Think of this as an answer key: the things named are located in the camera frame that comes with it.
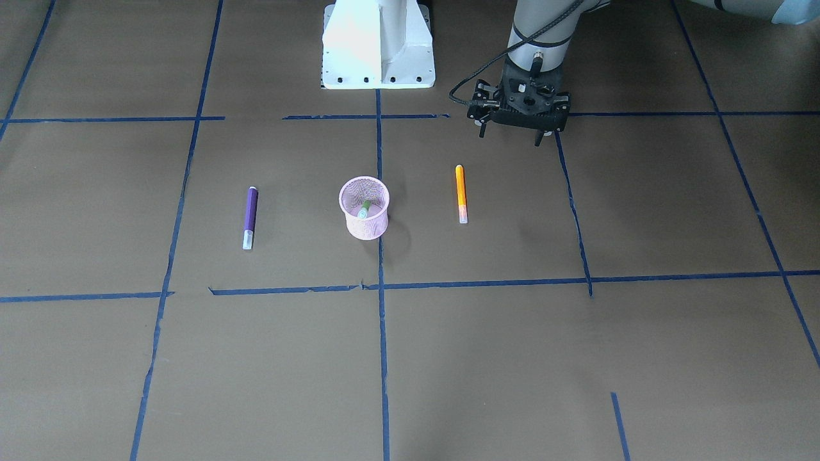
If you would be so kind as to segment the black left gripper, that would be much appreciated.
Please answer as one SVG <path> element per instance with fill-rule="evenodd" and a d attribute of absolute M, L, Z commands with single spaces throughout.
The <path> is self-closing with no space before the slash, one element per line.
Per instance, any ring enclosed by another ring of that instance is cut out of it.
<path fill-rule="evenodd" d="M 546 132 L 564 131 L 566 120 L 569 117 L 569 111 L 555 110 L 548 111 L 548 113 L 524 114 L 516 110 L 498 109 L 490 111 L 490 120 L 492 122 L 513 127 L 520 127 L 525 129 L 535 129 L 535 146 L 541 146 Z M 487 123 L 479 123 L 480 131 L 479 138 L 484 139 L 486 133 Z"/>

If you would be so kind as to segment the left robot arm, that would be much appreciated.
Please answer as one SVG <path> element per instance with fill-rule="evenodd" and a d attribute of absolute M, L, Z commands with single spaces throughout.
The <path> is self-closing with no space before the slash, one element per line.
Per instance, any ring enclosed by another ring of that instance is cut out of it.
<path fill-rule="evenodd" d="M 805 24 L 818 18 L 818 1 L 686 1 L 740 17 L 766 20 L 772 24 Z M 571 116 L 571 94 L 560 92 L 562 64 L 577 24 L 583 14 L 600 10 L 612 1 L 516 1 L 507 48 L 490 58 L 474 73 L 456 84 L 455 92 L 503 59 L 500 82 L 493 85 L 478 79 L 466 116 L 479 127 L 479 138 L 487 125 L 498 124 L 535 132 L 534 146 L 548 135 L 562 133 Z"/>

